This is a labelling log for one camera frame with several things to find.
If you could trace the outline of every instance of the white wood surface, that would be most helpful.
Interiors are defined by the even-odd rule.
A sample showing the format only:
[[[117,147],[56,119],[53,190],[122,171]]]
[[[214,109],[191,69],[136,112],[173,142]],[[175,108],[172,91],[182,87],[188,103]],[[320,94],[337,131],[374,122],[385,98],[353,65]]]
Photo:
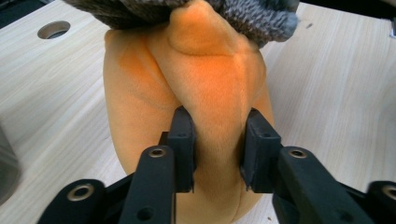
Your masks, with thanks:
[[[396,181],[396,39],[390,22],[300,4],[286,43],[262,49],[276,129],[334,177],[365,190]],[[63,36],[37,31],[68,21]],[[58,191],[124,176],[109,134],[102,80],[107,27],[55,1],[0,30],[0,126],[22,169],[0,223],[35,223]],[[277,223],[266,196],[238,223]]]

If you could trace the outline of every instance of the gray sweater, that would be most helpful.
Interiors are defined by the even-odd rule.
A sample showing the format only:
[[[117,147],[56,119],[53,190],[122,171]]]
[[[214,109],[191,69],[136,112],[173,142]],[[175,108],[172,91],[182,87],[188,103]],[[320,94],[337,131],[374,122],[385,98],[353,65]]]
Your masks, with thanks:
[[[90,12],[112,29],[150,26],[169,20],[172,8],[189,0],[64,0]],[[206,0],[231,26],[260,47],[286,41],[296,27],[299,0]]]

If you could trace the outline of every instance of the screw hole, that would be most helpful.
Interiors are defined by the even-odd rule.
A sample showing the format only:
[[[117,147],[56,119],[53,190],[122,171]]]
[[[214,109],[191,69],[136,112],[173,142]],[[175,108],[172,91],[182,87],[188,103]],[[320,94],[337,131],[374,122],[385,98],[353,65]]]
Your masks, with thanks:
[[[353,216],[350,215],[347,211],[336,210],[335,214],[338,216],[338,219],[340,219],[340,221],[347,222],[347,223],[353,222]]]
[[[298,150],[298,149],[290,150],[289,155],[291,155],[292,157],[297,158],[297,159],[306,158],[306,153],[304,153],[303,151]]]
[[[396,187],[391,185],[386,185],[382,188],[382,192],[385,193],[392,200],[396,201]]]
[[[67,194],[67,199],[79,202],[89,198],[93,194],[94,187],[91,184],[78,185]]]
[[[160,158],[165,155],[165,151],[161,148],[154,148],[149,152],[150,157]]]
[[[137,212],[137,219],[140,221],[149,221],[154,217],[154,209],[145,207]]]

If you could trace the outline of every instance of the table hole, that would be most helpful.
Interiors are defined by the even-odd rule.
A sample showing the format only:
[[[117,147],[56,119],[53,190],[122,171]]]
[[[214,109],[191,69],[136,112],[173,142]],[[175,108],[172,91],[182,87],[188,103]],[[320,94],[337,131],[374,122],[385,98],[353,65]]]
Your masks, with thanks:
[[[51,22],[37,32],[37,36],[41,39],[53,39],[64,35],[70,29],[70,23],[67,21]]]

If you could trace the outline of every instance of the metal screw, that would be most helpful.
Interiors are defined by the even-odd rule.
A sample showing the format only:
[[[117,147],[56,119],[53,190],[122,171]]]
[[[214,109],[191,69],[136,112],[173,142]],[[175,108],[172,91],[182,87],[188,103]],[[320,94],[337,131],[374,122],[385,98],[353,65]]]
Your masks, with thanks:
[[[91,184],[78,185],[67,194],[67,199],[72,202],[79,202],[89,198],[94,192]]]

